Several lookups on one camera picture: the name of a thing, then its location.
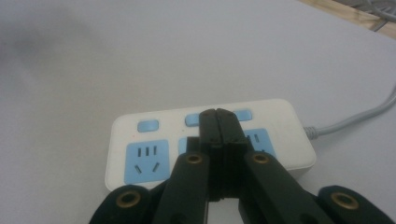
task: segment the white power strip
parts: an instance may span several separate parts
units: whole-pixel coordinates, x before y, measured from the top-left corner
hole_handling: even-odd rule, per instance
[[[114,121],[106,168],[106,186],[126,184],[152,189],[167,179],[188,136],[198,136],[198,115],[211,108],[233,111],[255,150],[273,154],[298,177],[316,154],[291,104],[266,100],[124,115]]]

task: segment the white table surface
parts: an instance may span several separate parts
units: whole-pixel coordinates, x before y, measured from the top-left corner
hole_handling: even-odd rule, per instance
[[[322,127],[382,103],[396,42],[292,0],[0,2],[0,223],[88,223],[121,115],[282,98]],[[396,108],[312,142],[310,192],[396,220]],[[242,223],[236,203],[209,223]]]

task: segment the black mechanical part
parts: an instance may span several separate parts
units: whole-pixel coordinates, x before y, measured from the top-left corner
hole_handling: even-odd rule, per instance
[[[206,223],[209,158],[198,152],[180,155],[152,223]]]
[[[391,224],[394,223],[359,193],[339,186],[323,188],[319,191],[318,204],[339,224]]]
[[[205,224],[208,203],[223,198],[239,199],[246,224],[394,223],[350,189],[304,191],[276,158],[254,151],[234,113],[210,109],[168,180],[151,191],[115,189],[90,224]]]

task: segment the outlet socket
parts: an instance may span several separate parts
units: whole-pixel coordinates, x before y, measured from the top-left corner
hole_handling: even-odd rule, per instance
[[[125,184],[165,180],[170,176],[166,140],[131,143],[126,148]]]
[[[265,129],[250,129],[245,130],[244,133],[247,139],[250,140],[251,145],[253,145],[254,150],[269,153],[276,158],[270,136]]]
[[[271,144],[268,132],[265,129],[249,129],[244,131],[245,136],[250,140],[254,150],[264,151],[276,157],[274,148]],[[178,154],[186,152],[187,137],[178,140]]]

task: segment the gray cable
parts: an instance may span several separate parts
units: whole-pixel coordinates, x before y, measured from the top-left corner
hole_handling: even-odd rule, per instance
[[[396,85],[393,88],[393,91],[390,94],[389,98],[382,105],[379,105],[376,108],[361,112],[348,119],[344,119],[338,123],[335,123],[334,125],[331,125],[329,127],[319,128],[319,129],[315,127],[304,127],[304,130],[310,140],[317,139],[319,136],[338,132],[349,125],[360,123],[366,119],[370,119],[379,114],[382,114],[391,107],[393,107],[395,103],[396,103]]]

